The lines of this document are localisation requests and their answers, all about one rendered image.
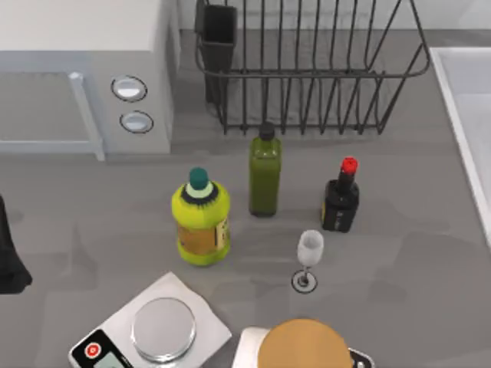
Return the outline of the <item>dark green bottle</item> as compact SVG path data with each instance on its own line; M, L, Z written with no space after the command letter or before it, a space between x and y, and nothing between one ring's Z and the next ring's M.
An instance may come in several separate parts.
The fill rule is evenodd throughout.
M282 169L282 143L275 125L264 122L249 147L249 212L256 217L272 217L278 208Z

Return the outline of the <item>yellow-green bottle with teal cap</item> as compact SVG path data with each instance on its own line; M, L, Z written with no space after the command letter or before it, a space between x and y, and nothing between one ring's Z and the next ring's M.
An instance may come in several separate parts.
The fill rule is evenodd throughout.
M204 168L189 171L188 181L171 199L177 249L184 261L205 267L224 259L231 241L230 206L229 192Z

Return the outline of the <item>clear wine glass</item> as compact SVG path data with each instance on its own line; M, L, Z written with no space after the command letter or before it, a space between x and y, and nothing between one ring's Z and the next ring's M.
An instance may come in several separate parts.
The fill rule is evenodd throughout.
M317 265L323 255L325 241L317 230L303 231L298 241L297 258L301 268L292 275L291 284L300 294L310 294L318 286L318 280L311 269Z

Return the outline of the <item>black bottle with red cap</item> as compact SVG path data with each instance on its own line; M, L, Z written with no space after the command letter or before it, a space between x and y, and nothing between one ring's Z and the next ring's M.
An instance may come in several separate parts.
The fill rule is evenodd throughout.
M350 231L360 202L360 189L355 181L358 161L346 156L341 162L337 179L325 186L321 207L321 227L330 232Z

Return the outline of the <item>microwave knob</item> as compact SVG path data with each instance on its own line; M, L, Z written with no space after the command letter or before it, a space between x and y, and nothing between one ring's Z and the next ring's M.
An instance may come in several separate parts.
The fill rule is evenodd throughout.
M110 88L115 97L129 103L143 100L147 95L146 84L140 78L130 75L116 76Z
M122 114L119 119L120 125L129 133L146 134L154 127L153 118L139 110Z

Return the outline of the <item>black cutlery holder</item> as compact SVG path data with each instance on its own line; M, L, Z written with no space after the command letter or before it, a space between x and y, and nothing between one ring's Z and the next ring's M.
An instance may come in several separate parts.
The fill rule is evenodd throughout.
M237 8L230 5L214 5L208 0L196 1L195 32L203 61L206 102L222 103L222 90L228 80L219 74L228 74L236 46Z

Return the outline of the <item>kitchen scale with wooden plate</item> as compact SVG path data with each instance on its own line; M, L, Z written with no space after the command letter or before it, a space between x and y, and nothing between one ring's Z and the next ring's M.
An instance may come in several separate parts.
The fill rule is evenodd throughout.
M332 327L294 318L267 329L241 332L231 368L377 368L366 353L350 348Z

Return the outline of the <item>white kitchen scale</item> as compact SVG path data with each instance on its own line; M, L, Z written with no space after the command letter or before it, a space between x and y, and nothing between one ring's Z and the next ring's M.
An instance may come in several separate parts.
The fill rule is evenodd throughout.
M68 353L72 368L202 368L232 337L207 301L168 272Z

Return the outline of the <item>pale microwave oven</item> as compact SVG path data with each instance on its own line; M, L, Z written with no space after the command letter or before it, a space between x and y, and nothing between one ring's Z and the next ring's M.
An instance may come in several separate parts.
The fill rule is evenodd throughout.
M165 155L179 65L176 0L0 0L0 154ZM146 97L115 97L120 75ZM120 125L134 110L150 132Z

